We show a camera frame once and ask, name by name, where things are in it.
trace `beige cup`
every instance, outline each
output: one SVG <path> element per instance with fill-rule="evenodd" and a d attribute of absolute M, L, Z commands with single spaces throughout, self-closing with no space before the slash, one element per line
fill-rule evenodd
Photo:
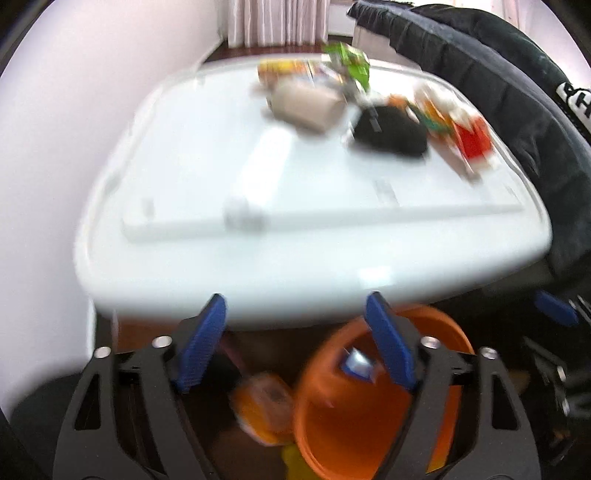
<path fill-rule="evenodd" d="M 269 107 L 277 118 L 325 133 L 339 121 L 346 102 L 341 92 L 324 85 L 285 80 L 269 97 Z"/>

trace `pink curtain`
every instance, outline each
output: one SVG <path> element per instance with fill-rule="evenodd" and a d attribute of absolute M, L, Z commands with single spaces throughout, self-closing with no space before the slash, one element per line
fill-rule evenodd
<path fill-rule="evenodd" d="M 326 42 L 330 0 L 229 0 L 228 45 Z"/>

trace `blue gripper pad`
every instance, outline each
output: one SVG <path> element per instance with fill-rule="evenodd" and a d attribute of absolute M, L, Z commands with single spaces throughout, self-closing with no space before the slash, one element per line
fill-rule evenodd
<path fill-rule="evenodd" d="M 534 306 L 555 323 L 564 327 L 578 325 L 579 317 L 568 303 L 550 295 L 547 291 L 538 290 L 534 298 Z"/>
<path fill-rule="evenodd" d="M 196 328 L 187 346 L 178 357 L 178 377 L 174 380 L 177 388 L 186 393 L 198 385 L 220 341 L 226 325 L 226 302 L 221 295 L 215 295 Z"/>
<path fill-rule="evenodd" d="M 378 293 L 372 293 L 367 298 L 365 321 L 392 382 L 412 390 L 417 384 L 413 352 L 392 322 L 387 305 Z"/>

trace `white table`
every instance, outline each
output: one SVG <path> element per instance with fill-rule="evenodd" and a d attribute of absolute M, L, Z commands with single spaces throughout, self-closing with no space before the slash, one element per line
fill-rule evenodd
<path fill-rule="evenodd" d="M 497 167 L 471 183 L 430 145 L 409 160 L 347 142 L 351 106 L 326 137 L 274 119 L 260 57 L 166 80 L 97 178 L 75 246 L 99 309 L 179 319 L 223 294 L 234 327 L 356 314 L 366 294 L 435 299 L 534 262 L 547 212 L 493 134 Z M 372 63 L 380 94 L 430 75 Z"/>

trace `black gripper frame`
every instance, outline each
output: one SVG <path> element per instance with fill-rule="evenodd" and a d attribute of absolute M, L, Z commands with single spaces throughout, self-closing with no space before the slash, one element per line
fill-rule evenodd
<path fill-rule="evenodd" d="M 219 480 L 198 442 L 183 427 L 176 403 L 180 393 L 171 383 L 176 353 L 182 351 L 215 300 L 212 297 L 199 316 L 182 321 L 164 348 L 150 345 L 122 359 L 112 353 L 93 356 L 61 428 L 54 480 Z M 407 418 L 374 480 L 540 480 L 529 421 L 496 352 L 467 355 L 443 345 L 428 348 L 408 319 L 391 314 L 390 320 L 416 356 L 418 381 L 410 392 L 413 402 Z M 164 473 L 140 465 L 119 445 L 113 396 L 122 372 L 139 375 Z M 96 379 L 100 425 L 77 430 L 76 419 Z M 447 465 L 427 473 L 451 385 L 463 386 L 454 443 Z M 496 395 L 504 397 L 513 419 L 508 426 L 495 425 Z"/>

